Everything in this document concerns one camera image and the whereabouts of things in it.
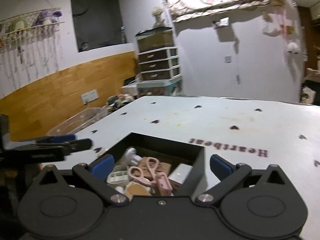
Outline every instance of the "wood paneling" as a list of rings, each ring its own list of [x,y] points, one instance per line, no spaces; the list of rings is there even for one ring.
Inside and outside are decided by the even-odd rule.
[[[308,61],[305,62],[305,68],[317,69],[317,57],[316,52],[313,50],[313,46],[320,46],[320,27],[312,26],[312,18],[310,8],[298,6],[301,25],[305,27],[305,40],[308,50]]]
[[[80,96],[91,90],[97,89],[99,98],[88,107],[104,106],[135,68],[134,52],[127,52],[61,70],[7,95],[0,100],[0,113],[9,116],[11,139],[44,136],[84,110]]]

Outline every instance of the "pink scissors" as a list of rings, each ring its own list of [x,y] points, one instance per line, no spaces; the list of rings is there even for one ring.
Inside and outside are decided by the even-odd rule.
[[[159,160],[156,158],[148,157],[146,160],[146,166],[148,171],[153,178],[152,181],[148,180],[143,176],[143,171],[139,167],[132,166],[128,170],[128,175],[130,178],[135,179],[136,181],[140,182],[141,184],[148,186],[148,187],[155,187],[158,186],[161,196],[170,196],[172,191],[172,186],[170,181],[168,180],[167,175],[164,172],[156,173],[156,169],[159,166]],[[135,176],[133,172],[137,170],[139,171],[139,175]]]

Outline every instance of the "open box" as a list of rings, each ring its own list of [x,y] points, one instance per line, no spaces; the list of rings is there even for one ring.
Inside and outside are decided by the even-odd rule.
[[[175,196],[191,197],[204,176],[204,147],[202,146],[130,133],[105,154],[113,155],[117,165],[117,162],[129,147],[134,147],[137,150],[137,155],[141,157],[154,157],[160,162],[170,163],[169,174],[180,163],[192,166],[184,183],[175,191]]]

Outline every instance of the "white table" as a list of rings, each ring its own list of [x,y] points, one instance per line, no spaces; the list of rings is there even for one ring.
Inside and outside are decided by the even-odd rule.
[[[209,168],[212,154],[219,154],[233,164],[247,163],[253,169],[279,164],[308,207],[308,220],[301,236],[307,240],[319,239],[320,165],[317,167],[315,160],[320,162],[320,107],[226,98],[146,96],[78,132],[77,136],[92,139],[92,149],[109,149],[131,132],[180,142],[203,140],[203,146],[205,142],[221,143],[220,149],[205,146],[206,178],[195,195],[219,182]],[[223,150],[225,144],[229,145],[227,150]],[[258,156],[259,149],[262,153],[266,150],[268,157]],[[91,163],[95,159],[96,153],[88,150],[54,164],[58,169],[70,169],[79,162]]]

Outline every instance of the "dark window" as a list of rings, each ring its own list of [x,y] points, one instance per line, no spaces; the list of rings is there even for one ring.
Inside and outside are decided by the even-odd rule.
[[[126,43],[118,0],[71,0],[78,51]]]

